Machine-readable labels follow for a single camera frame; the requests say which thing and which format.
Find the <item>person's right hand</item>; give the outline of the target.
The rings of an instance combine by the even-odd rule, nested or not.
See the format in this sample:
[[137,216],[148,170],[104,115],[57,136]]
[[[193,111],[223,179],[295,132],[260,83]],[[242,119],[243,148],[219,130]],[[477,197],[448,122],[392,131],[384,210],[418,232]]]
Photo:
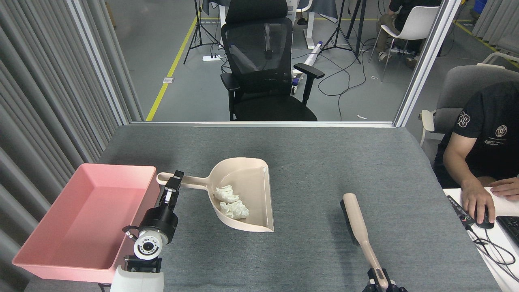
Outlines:
[[462,205],[465,211],[476,220],[483,223],[495,221],[495,206],[491,194],[481,185],[464,186],[461,188]]

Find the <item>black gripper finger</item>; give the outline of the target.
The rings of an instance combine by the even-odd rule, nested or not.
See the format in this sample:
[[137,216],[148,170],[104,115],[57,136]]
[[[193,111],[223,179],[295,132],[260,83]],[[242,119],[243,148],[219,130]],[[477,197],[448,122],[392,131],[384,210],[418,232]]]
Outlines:
[[380,290],[379,280],[374,268],[367,272],[369,281],[362,292],[378,292]]
[[384,277],[386,278],[388,282],[388,287],[385,289],[386,292],[407,292],[406,288],[401,286],[397,286],[395,281],[391,280],[389,278],[389,275],[387,274],[387,270],[383,269]]

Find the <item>person's left hand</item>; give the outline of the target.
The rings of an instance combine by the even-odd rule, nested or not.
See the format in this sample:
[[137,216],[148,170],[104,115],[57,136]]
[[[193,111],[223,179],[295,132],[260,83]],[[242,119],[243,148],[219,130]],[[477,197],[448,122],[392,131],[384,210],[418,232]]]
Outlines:
[[493,195],[505,198],[509,201],[519,199],[519,178],[506,178],[490,183]]

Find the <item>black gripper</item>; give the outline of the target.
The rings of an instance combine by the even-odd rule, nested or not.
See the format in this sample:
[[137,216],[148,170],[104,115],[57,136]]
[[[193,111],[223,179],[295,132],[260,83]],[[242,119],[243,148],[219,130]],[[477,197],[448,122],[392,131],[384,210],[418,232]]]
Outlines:
[[183,177],[184,172],[176,170],[174,175],[169,178],[167,187],[161,194],[159,206],[146,211],[140,224],[140,233],[148,230],[156,231],[166,236],[166,244],[171,243],[178,225],[178,216],[171,208],[176,206]]

